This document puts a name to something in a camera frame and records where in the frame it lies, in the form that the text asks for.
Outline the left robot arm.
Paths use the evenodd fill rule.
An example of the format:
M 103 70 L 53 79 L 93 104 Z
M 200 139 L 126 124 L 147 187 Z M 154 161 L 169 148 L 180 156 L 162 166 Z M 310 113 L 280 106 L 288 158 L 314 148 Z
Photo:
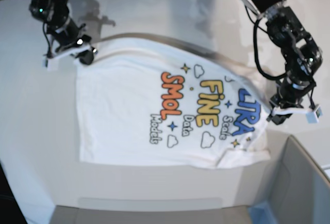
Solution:
M 287 0 L 241 0 L 247 12 L 255 15 L 253 26 L 254 60 L 259 73 L 276 83 L 276 93 L 270 99 L 268 119 L 282 124 L 293 114 L 303 114 L 309 123 L 318 123 L 321 106 L 313 101 L 317 86 L 314 75 L 323 62 L 322 51 L 312 35 L 303 27 Z M 280 48 L 285 59 L 285 72 L 278 76 L 266 73 L 260 64 L 257 32 L 266 20 L 267 35 Z

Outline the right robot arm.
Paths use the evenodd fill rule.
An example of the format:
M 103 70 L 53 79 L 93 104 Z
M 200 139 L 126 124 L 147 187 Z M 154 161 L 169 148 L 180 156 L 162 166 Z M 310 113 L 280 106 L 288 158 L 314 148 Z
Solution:
M 72 56 L 83 65 L 94 61 L 97 49 L 91 45 L 92 38 L 86 34 L 86 24 L 78 26 L 70 15 L 68 0 L 31 0 L 31 16 L 42 23 L 47 42 L 44 54 L 48 70 L 56 70 L 59 60 Z

